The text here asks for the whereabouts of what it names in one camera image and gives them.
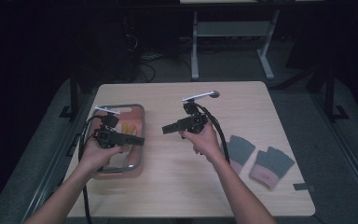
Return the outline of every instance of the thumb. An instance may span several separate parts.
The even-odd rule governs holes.
[[[123,147],[111,147],[109,149],[106,150],[106,153],[109,154],[109,156],[114,156],[116,154],[118,154],[119,152],[123,151]]]
[[[184,137],[185,139],[189,140],[190,142],[193,142],[195,136],[194,133],[190,133],[188,131],[180,131],[179,134],[182,135],[182,137]]]

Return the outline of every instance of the desk leg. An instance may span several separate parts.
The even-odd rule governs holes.
[[[269,61],[267,60],[267,51],[269,50],[269,43],[271,42],[272,35],[274,34],[275,25],[278,20],[280,10],[275,10],[274,15],[272,16],[272,20],[269,23],[269,27],[266,35],[266,43],[264,44],[262,49],[257,50],[258,58],[260,59],[261,65],[263,66],[264,73],[268,79],[273,79],[274,74],[272,73],[271,68],[269,67]]]
[[[199,60],[197,58],[197,11],[195,11],[193,22],[193,51],[191,52],[191,80],[197,81],[199,77]]]

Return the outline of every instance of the forearm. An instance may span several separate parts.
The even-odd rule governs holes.
[[[276,223],[267,208],[242,182],[223,157],[213,161],[237,223]]]
[[[58,190],[25,223],[63,223],[89,180],[90,175],[85,175],[75,169]]]

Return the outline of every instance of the table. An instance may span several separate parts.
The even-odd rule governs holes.
[[[295,2],[312,2],[323,0],[296,0]],[[211,3],[248,3],[254,4],[255,0],[181,0],[181,4],[211,4]],[[197,37],[199,36],[264,36],[265,44],[257,50],[257,56],[261,62],[266,78],[273,79],[274,75],[269,66],[267,51],[275,30],[275,26],[280,14],[279,9],[275,9],[268,21],[198,21],[197,11],[194,12],[193,20],[193,45],[191,52],[191,79],[198,80],[200,77],[198,56],[197,56]]]
[[[293,160],[269,92],[262,82],[189,82],[111,84],[98,90],[95,105],[140,104],[145,108],[144,169],[134,178],[91,179],[88,183],[92,217],[232,217],[217,174],[204,156],[195,155],[178,133],[162,134],[161,127],[186,116],[182,98],[207,91],[220,97],[199,99],[219,120],[225,137],[236,134],[256,146],[240,173],[241,179],[275,217],[312,216],[315,212],[295,164],[274,190],[249,178],[258,150],[276,147]],[[74,156],[66,177],[77,165]],[[85,216],[80,196],[68,217]]]

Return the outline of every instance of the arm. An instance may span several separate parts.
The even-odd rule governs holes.
[[[121,147],[102,149],[95,139],[90,139],[75,170],[24,223],[63,223],[87,182],[121,150]]]
[[[267,208],[242,182],[220,152],[216,131],[210,121],[199,134],[180,134],[193,143],[196,154],[205,155],[213,165],[237,223],[276,223]]]

